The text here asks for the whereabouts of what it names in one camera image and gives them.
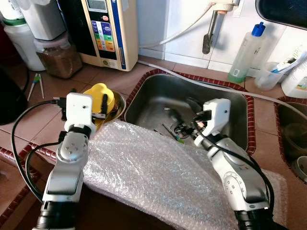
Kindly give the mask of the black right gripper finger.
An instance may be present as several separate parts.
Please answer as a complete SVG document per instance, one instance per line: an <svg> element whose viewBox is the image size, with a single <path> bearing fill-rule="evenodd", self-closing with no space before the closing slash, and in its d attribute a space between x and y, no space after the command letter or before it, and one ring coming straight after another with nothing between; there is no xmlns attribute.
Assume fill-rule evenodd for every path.
<svg viewBox="0 0 307 230"><path fill-rule="evenodd" d="M171 120L173 120L173 125L175 127L179 127L183 125L183 119L180 115L180 113L178 113L177 110L175 109L165 109L165 112L167 113L167 116L169 116L169 118L171 118Z"/></svg>

